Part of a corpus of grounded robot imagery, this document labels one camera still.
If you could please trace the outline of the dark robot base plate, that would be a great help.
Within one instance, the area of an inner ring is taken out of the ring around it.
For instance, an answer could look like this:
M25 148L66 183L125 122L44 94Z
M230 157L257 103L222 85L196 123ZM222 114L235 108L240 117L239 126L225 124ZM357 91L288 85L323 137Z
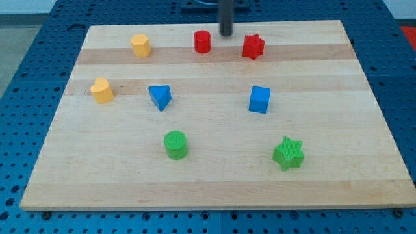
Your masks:
M217 10L219 0L179 0L181 10ZM250 0L234 0L235 10L249 10Z

